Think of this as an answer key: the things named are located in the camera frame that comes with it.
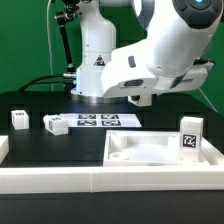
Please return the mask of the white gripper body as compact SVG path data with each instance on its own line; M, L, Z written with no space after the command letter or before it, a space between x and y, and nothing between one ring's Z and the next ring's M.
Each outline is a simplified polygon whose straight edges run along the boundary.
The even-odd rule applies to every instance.
M101 93L148 106L152 95L199 89L214 66L194 45L140 41L112 52L101 75Z

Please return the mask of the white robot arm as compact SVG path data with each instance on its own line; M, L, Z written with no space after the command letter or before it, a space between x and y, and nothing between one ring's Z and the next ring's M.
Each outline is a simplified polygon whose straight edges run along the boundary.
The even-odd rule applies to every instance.
M200 88L214 63L203 57L223 14L223 0L62 0L65 19L78 18L82 63L74 98L110 103L124 98L148 106L154 95ZM101 6L133 7L147 37L116 46L116 28Z

